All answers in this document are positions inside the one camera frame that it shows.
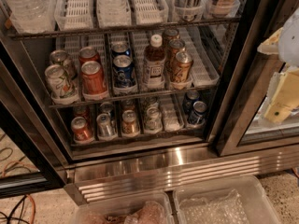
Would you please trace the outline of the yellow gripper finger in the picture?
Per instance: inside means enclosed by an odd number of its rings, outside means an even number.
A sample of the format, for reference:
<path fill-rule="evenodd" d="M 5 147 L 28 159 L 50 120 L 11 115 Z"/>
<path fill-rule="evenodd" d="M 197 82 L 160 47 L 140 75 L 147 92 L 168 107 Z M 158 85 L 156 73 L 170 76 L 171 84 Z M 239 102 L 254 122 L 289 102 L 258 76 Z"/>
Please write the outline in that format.
<path fill-rule="evenodd" d="M 282 28 L 277 29 L 263 43 L 259 45 L 257 51 L 265 55 L 278 54 L 278 41 L 281 32 Z"/>
<path fill-rule="evenodd" d="M 263 116 L 272 123 L 281 123 L 299 106 L 298 67 L 291 66 L 286 72 L 272 76 L 267 101 Z"/>

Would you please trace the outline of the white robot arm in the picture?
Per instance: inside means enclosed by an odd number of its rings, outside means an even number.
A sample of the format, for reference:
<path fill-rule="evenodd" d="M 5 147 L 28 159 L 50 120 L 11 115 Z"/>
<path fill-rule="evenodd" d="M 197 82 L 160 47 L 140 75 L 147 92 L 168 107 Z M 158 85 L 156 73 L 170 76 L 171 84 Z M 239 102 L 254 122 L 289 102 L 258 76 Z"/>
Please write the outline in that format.
<path fill-rule="evenodd" d="M 271 77 L 261 112 L 262 120 L 280 124 L 299 106 L 299 8 L 257 50 L 276 54 L 288 65 L 285 72 Z"/>

